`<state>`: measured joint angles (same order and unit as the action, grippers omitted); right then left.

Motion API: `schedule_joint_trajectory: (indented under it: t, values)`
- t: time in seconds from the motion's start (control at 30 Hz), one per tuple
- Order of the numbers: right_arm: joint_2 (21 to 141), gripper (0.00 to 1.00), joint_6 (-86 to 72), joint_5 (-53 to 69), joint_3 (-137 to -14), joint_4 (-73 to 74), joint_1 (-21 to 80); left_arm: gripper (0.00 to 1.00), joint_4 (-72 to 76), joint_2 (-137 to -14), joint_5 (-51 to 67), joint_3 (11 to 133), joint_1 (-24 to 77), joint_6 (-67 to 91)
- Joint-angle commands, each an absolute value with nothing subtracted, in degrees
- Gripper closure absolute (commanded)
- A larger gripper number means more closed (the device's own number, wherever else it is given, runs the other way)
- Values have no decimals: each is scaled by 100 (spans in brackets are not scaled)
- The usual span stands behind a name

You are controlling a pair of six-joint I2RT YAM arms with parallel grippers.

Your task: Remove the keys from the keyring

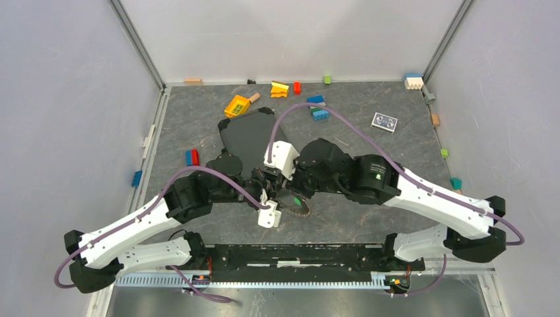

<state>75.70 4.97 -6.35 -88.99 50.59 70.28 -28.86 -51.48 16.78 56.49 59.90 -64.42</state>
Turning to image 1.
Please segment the metal disc keyring with rings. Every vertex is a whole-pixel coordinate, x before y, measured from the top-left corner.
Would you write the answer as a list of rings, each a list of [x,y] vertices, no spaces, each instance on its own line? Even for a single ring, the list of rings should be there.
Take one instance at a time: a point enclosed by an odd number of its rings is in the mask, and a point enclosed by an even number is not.
[[[297,205],[293,200],[294,198],[298,198],[301,205]],[[283,190],[277,195],[277,200],[279,203],[278,210],[282,212],[288,212],[298,217],[308,217],[312,213],[306,198],[296,192]]]

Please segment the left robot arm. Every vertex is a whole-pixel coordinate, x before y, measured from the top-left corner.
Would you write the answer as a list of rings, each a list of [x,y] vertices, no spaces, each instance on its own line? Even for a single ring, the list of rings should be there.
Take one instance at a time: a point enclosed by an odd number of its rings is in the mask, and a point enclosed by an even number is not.
[[[258,208],[261,225],[276,226],[281,212],[266,193],[265,177],[244,179],[242,170],[242,161],[231,154],[219,155],[204,167],[185,167],[173,175],[159,195],[135,212],[90,233],[66,233],[69,257],[63,265],[69,269],[71,286],[82,293],[93,293],[128,273],[155,267],[203,267],[207,250],[197,233],[187,232],[155,244],[144,241],[210,214],[216,203],[251,203]]]

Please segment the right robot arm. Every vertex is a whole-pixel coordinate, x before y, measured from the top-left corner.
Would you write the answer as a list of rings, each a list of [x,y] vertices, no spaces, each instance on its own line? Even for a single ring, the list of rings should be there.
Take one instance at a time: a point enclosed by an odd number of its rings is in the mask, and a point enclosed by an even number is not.
[[[505,200],[499,196],[466,197],[381,155],[351,157],[325,139],[307,144],[302,151],[276,141],[264,163],[280,171],[287,189],[306,198],[319,192],[341,194],[362,205],[395,207],[437,222],[417,232],[389,234],[381,252],[389,269],[444,254],[487,263],[507,248],[505,231],[495,226],[505,215]]]

